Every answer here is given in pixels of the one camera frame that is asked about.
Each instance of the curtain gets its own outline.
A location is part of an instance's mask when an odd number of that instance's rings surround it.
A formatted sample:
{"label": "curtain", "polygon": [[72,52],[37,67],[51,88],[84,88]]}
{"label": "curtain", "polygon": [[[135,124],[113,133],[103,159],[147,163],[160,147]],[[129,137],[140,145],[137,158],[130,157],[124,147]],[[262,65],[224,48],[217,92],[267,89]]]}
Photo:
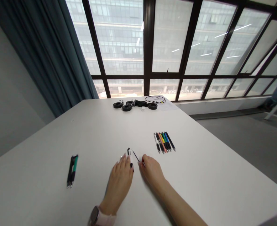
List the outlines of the curtain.
{"label": "curtain", "polygon": [[98,98],[65,0],[0,0],[0,26],[56,117]]}

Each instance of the black window frame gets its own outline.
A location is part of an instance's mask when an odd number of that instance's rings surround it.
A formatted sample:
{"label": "black window frame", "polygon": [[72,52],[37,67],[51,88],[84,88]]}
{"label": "black window frame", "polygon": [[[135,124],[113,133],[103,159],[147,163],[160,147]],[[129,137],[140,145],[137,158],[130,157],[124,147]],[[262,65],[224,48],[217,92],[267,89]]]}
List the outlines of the black window frame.
{"label": "black window frame", "polygon": [[[222,45],[220,47],[219,54],[213,65],[213,68],[212,68],[212,72],[210,75],[184,75],[203,0],[186,0],[186,1],[193,2],[193,9],[192,9],[192,14],[191,14],[191,18],[190,18],[189,27],[188,27],[188,32],[186,35],[186,41],[185,41],[184,50],[182,53],[179,72],[177,72],[177,73],[152,72],[156,0],[144,0],[144,75],[107,75],[105,73],[105,69],[104,69],[104,65],[103,65],[103,61],[102,61],[101,51],[100,51],[100,47],[99,47],[99,43],[98,43],[98,39],[97,39],[97,34],[96,34],[89,2],[88,2],[88,0],[82,0],[85,14],[86,14],[86,19],[88,22],[89,30],[90,30],[93,45],[94,45],[94,49],[95,49],[96,56],[97,56],[98,65],[99,65],[100,72],[101,72],[101,75],[92,75],[92,79],[94,79],[94,80],[101,79],[103,81],[107,98],[111,98],[109,86],[108,86],[108,82],[107,82],[108,79],[143,79],[145,96],[149,96],[150,79],[179,79],[179,84],[178,84],[178,89],[177,89],[176,99],[175,99],[175,102],[178,102],[183,79],[207,79],[207,83],[204,87],[201,98],[198,99],[198,100],[204,100],[206,97],[206,94],[209,90],[209,87],[212,83],[212,80],[214,78],[232,78],[233,81],[231,82],[230,86],[228,87],[224,97],[223,98],[215,98],[215,100],[216,100],[216,99],[225,99],[225,98],[232,99],[232,98],[246,97],[247,94],[249,93],[249,91],[252,89],[252,87],[254,86],[254,84],[257,82],[257,80],[259,78],[273,78],[272,81],[270,82],[270,84],[261,93],[261,95],[257,95],[257,96],[269,96],[269,95],[264,95],[264,93],[270,87],[270,85],[277,79],[277,75],[269,75],[269,76],[261,76],[261,75],[264,72],[264,70],[267,68],[269,63],[272,61],[272,59],[276,56],[277,46],[274,48],[274,50],[272,51],[272,53],[270,54],[270,56],[268,57],[266,62],[261,67],[260,71],[255,76],[251,76],[253,71],[251,73],[242,73],[242,69],[243,69],[244,65],[246,64],[247,60],[249,59],[249,57],[251,56],[252,52],[254,51],[256,45],[258,44],[259,40],[261,39],[262,35],[264,34],[264,32],[265,32],[266,28],[268,27],[269,23],[271,22],[271,20],[277,21],[277,4],[275,6],[270,6],[270,5],[265,5],[265,4],[258,3],[258,2],[253,2],[250,0],[215,0],[216,2],[228,3],[228,4],[235,5],[237,8],[233,15],[230,26],[228,28],[227,35],[225,36],[224,41],[222,42]],[[215,75],[215,73],[218,69],[218,66],[221,62],[221,59],[223,57],[223,54],[226,50],[226,47],[229,44],[229,41],[233,34],[233,30],[235,29],[235,27],[238,23],[238,20],[241,16],[241,13],[245,8],[254,9],[257,11],[261,11],[261,12],[267,12],[267,13],[270,13],[271,16],[268,18],[266,24],[263,26],[263,29],[260,31],[260,34],[259,34],[257,40],[255,41],[254,45],[252,46],[250,52],[248,53],[246,59],[244,60],[242,66],[240,67],[240,70],[238,71],[237,75]],[[277,44],[277,40],[269,48],[269,50],[266,52],[266,54],[264,56],[262,56],[262,59],[260,60],[258,65],[263,61],[263,59],[268,55],[268,53],[273,49],[273,47],[276,44]],[[236,80],[238,78],[253,78],[254,80],[251,83],[251,85],[248,87],[248,89],[245,91],[243,96],[227,97],[229,91],[231,90],[232,86],[234,85],[234,83],[236,82]],[[183,101],[196,101],[196,100],[181,100],[179,102],[183,102]]]}

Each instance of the gray floor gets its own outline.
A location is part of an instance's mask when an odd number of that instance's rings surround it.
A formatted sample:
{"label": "gray floor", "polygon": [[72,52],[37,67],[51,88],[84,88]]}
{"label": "gray floor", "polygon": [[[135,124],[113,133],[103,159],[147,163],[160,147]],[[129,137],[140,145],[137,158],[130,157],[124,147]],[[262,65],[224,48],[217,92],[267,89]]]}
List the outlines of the gray floor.
{"label": "gray floor", "polygon": [[[277,117],[266,113],[197,121],[277,183]],[[277,217],[261,226],[277,226]]]}

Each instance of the black cable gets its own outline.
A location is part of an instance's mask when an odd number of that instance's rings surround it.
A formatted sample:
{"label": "black cable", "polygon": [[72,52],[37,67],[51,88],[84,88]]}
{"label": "black cable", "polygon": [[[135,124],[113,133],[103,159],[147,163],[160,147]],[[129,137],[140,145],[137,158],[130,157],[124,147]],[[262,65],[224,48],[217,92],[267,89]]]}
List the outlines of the black cable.
{"label": "black cable", "polygon": [[[160,102],[156,102],[156,101],[149,101],[147,100],[148,97],[156,97]],[[155,103],[155,104],[163,104],[164,102],[166,102],[166,99],[162,96],[147,96],[145,98],[145,101],[151,102],[151,103]]]}

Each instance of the ballpoint pen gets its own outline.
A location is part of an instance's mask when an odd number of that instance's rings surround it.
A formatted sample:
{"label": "ballpoint pen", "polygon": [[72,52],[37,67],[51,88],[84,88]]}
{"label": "ballpoint pen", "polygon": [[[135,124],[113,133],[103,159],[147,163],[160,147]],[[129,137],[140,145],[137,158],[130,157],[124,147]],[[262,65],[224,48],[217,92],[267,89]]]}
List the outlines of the ballpoint pen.
{"label": "ballpoint pen", "polygon": [[158,133],[156,133],[155,135],[156,135],[156,138],[157,138],[157,141],[158,141],[158,144],[159,144],[159,146],[160,146],[160,149],[161,149],[162,153],[165,154],[164,147],[163,147],[163,145],[161,144],[161,141],[160,141],[160,138],[159,138]]}
{"label": "ballpoint pen", "polygon": [[75,162],[74,162],[73,172],[72,172],[72,176],[71,176],[70,188],[72,188],[72,186],[74,184],[74,180],[75,180],[76,168],[77,168],[77,162],[78,162],[78,155],[76,155],[74,158],[75,158]]}
{"label": "ballpoint pen", "polygon": [[74,156],[71,157],[71,162],[70,162],[70,168],[69,168],[69,174],[67,176],[67,188],[69,188],[70,183],[71,183],[71,176],[72,176],[72,168],[74,165]]}
{"label": "ballpoint pen", "polygon": [[164,143],[164,146],[165,146],[167,152],[169,152],[169,149],[168,149],[168,146],[167,146],[167,144],[166,144],[166,142],[165,142],[165,140],[164,140],[163,134],[162,134],[162,133],[159,133],[159,134],[160,134],[161,138],[163,139],[163,143]]}
{"label": "ballpoint pen", "polygon": [[129,158],[130,158],[130,168],[131,168],[133,166],[133,164],[132,164],[131,151],[130,150],[131,150],[130,148],[127,149],[127,154],[129,155]]}
{"label": "ballpoint pen", "polygon": [[167,145],[169,146],[169,149],[170,149],[170,151],[171,151],[171,150],[172,150],[172,148],[171,148],[171,145],[170,145],[169,139],[168,139],[168,137],[167,137],[167,133],[164,133],[164,135],[165,135],[166,140],[167,140]]}
{"label": "ballpoint pen", "polygon": [[172,145],[172,148],[174,149],[174,151],[176,151],[176,148],[175,148],[175,146],[174,146],[174,144],[173,144],[171,138],[169,137],[169,134],[168,134],[167,132],[165,132],[165,133],[167,134],[167,137],[169,138],[169,141],[170,141],[170,143],[171,143],[171,145]]}
{"label": "ballpoint pen", "polygon": [[157,147],[158,153],[160,154],[159,144],[158,144],[158,141],[156,139],[155,133],[153,135],[154,135],[154,139],[155,139],[155,143],[156,143],[156,147]]}
{"label": "ballpoint pen", "polygon": [[161,143],[162,143],[162,145],[164,147],[164,151],[165,151],[165,153],[167,153],[167,149],[166,149],[166,146],[165,146],[165,142],[164,142],[163,136],[160,133],[158,133],[158,135],[159,135],[160,141],[161,141]]}
{"label": "ballpoint pen", "polygon": [[165,134],[162,132],[161,135],[163,136],[163,139],[164,139],[164,142],[165,142],[165,145],[166,145],[166,149],[167,151],[171,151],[170,148],[169,148],[169,145],[167,143],[167,140],[166,140],[166,137],[165,137]]}

